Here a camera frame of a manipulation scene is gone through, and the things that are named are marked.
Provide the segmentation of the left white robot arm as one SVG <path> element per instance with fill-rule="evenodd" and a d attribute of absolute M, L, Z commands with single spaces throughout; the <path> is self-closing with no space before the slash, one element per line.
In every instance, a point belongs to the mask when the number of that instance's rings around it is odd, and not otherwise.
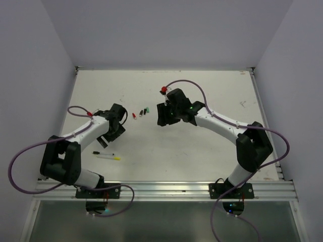
<path fill-rule="evenodd" d="M 125 132 L 121 121 L 127 116 L 126 109 L 115 103 L 109 110 L 98 110 L 90 115 L 90 121 L 75 131 L 62 137 L 51 136 L 40 174 L 64 185 L 87 188 L 92 197 L 101 197 L 105 192 L 104 177 L 81 167 L 81 153 L 95 140 L 106 148 Z"/>

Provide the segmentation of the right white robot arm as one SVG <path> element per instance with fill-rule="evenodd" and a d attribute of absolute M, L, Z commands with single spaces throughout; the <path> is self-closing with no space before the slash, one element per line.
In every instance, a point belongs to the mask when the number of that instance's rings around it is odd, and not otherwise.
<path fill-rule="evenodd" d="M 158 126 L 183 121 L 213 131 L 236 146 L 238 164 L 224 180 L 219 192 L 226 192 L 231 198 L 238 197 L 243 192 L 241 182 L 257 171 L 273 152 L 262 124 L 254 122 L 245 128 L 238 122 L 227 124 L 215 118 L 206 104 L 200 101 L 192 103 L 179 88 L 170 91 L 167 87 L 162 87 L 160 93 L 165 101 L 157 105 Z"/>

